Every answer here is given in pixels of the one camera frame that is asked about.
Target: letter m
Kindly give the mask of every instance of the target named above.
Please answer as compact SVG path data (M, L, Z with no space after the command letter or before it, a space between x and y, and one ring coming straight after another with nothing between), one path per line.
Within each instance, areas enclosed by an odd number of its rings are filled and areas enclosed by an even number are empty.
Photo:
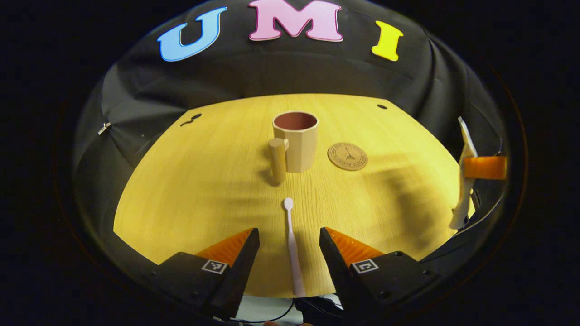
M342 41L336 21L341 8L334 3L312 1L300 11L284 0L257 0L250 2L249 6L256 8L256 31L250 34L252 41L279 38L282 32L274 28L274 19L292 37L297 37L312 21L312 28L306 31L306 36L328 42Z

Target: beige mug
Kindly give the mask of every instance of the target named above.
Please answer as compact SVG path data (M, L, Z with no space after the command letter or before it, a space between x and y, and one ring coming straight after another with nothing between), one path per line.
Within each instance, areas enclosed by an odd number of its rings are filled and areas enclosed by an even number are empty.
M272 126L274 139L269 145L276 181L284 181L284 172L304 172L310 169L316 154L318 118L306 112L284 112L272 119ZM285 160L280 159L283 152Z

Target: wooden table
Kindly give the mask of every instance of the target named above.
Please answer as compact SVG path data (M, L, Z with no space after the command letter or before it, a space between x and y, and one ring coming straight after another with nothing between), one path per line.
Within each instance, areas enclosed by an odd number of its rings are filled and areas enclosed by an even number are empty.
M314 166L273 186L267 143L271 119L303 110L320 120ZM196 114L202 116L180 126ZM335 166L328 148L361 147L360 171ZM291 94L252 97L186 112L135 169L120 199L114 231L160 264L257 227L260 250L247 295L292 297L282 201L294 200L293 228L308 296L333 293L318 247L331 227L384 253L422 259L455 233L459 166L421 124L393 103L370 97ZM473 213L470 204L470 215Z

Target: black fabric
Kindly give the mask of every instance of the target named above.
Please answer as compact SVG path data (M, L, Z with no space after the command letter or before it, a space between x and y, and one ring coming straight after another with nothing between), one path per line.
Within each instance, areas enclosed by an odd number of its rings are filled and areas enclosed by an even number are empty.
M289 1L297 9L308 2ZM248 35L255 29L256 10L248 7L248 1L210 1L147 34L97 83L78 124L73 178L87 230L121 270L138 280L152 264L113 232L122 190L147 150L191 108L285 93L377 97L414 117L456 160L463 147L459 116L466 121L480 155L509 153L501 108L458 55L392 10L363 1L332 2L342 7L338 26L343 42L306 37L311 23L296 38L282 31L279 39L254 42ZM162 33L188 22L182 43L194 42L201 36L201 24L195 18L221 6L228 9L221 15L220 36L212 46L181 61L162 60L156 41ZM375 20L404 33L397 62L371 53L379 39ZM111 126L97 135L106 122ZM476 188L481 188L485 209L494 207L503 191L501 182L478 183ZM452 263L445 261L444 267L434 268L442 274L456 270L477 250L498 216L494 211L493 219L478 225L485 232L462 259L450 257ZM434 255L445 255L456 247L444 246Z
M291 2L296 8L307 3ZM391 10L365 2L336 3L342 7L338 24L344 41L340 43L313 40L304 32L297 38L283 32L273 41L251 41L248 35L255 28L256 10L246 1L207 2L178 16L141 39L111 68L90 104L100 105L103 119L90 117L90 128L89 117L82 119L79 134L96 137L102 123L110 122L117 147L135 167L141 157L137 152L190 108L262 95L338 93L390 100L456 157L462 145L452 139L459 135L456 119L462 115L470 128L482 128L472 132L482 154L498 151L503 128L496 105L461 58ZM156 40L163 32L188 22L182 42L193 42L201 36L201 23L195 18L220 6L228 10L222 13L220 37L212 46L185 60L162 60ZM404 33L397 62L371 53L379 38L375 20Z

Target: cork coaster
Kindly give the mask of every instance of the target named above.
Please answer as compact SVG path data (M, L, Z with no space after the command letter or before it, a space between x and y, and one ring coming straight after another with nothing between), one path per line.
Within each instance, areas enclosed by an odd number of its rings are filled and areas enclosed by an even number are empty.
M328 158L341 169L356 171L367 166L367 154L360 147L349 143L337 143L328 149Z

